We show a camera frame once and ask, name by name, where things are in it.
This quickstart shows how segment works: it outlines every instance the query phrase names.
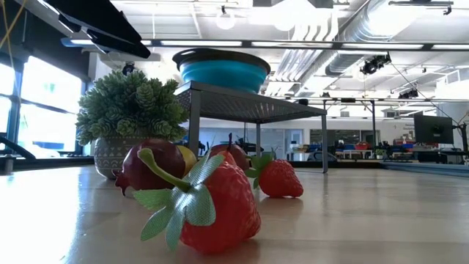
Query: potted plant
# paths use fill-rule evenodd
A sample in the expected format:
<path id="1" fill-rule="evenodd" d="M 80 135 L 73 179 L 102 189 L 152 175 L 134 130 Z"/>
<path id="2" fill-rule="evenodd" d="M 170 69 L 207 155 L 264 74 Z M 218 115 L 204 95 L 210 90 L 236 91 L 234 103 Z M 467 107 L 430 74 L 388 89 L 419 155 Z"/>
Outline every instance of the potted plant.
<path id="1" fill-rule="evenodd" d="M 178 83 L 164 85 L 141 71 L 124 76 L 113 71 L 95 82 L 81 97 L 77 139 L 80 145 L 96 140 L 95 165 L 104 177 L 115 179 L 128 150 L 145 139 L 181 139 L 188 112 L 174 95 Z"/>
<path id="2" fill-rule="evenodd" d="M 379 149 L 379 150 L 376 150 L 374 153 L 376 154 L 377 159 L 384 159 L 384 155 L 386 154 L 386 151 Z"/>

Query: blue bowl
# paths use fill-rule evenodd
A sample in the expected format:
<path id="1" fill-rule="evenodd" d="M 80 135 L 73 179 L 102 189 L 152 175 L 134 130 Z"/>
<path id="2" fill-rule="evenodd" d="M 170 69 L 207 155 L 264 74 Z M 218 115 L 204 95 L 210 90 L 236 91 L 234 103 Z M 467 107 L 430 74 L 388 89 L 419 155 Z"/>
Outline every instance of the blue bowl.
<path id="1" fill-rule="evenodd" d="M 259 57 L 235 51 L 194 48 L 174 55 L 184 82 L 200 81 L 258 93 L 270 66 Z"/>

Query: black monitor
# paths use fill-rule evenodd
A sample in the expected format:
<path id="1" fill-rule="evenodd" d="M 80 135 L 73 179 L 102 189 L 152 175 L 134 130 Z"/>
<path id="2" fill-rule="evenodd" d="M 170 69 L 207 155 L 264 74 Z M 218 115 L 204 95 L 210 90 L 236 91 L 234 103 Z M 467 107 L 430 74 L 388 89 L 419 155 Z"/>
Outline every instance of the black monitor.
<path id="1" fill-rule="evenodd" d="M 454 144 L 453 120 L 450 117 L 415 115 L 416 142 Z"/>

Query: decorative plant pot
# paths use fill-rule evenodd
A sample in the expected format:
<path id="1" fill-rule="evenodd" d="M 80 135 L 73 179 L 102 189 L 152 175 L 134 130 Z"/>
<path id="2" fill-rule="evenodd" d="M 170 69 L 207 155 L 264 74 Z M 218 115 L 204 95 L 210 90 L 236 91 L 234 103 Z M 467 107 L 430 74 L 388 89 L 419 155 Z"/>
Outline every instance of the decorative plant pot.
<path id="1" fill-rule="evenodd" d="M 107 136 L 96 140 L 95 145 L 95 166 L 97 172 L 108 178 L 115 180 L 113 170 L 121 170 L 122 162 L 129 150 L 140 144 L 147 136 Z"/>

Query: wooden table surface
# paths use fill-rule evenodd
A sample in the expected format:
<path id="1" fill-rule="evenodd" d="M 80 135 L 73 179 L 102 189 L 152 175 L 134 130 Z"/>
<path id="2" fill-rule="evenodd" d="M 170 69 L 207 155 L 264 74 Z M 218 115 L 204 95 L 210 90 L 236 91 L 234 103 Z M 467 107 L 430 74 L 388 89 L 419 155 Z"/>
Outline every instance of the wooden table surface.
<path id="1" fill-rule="evenodd" d="M 300 199 L 254 192 L 260 233 L 218 256 L 163 235 L 94 167 L 0 177 L 0 263 L 468 263 L 469 180 L 374 169 L 298 169 Z"/>

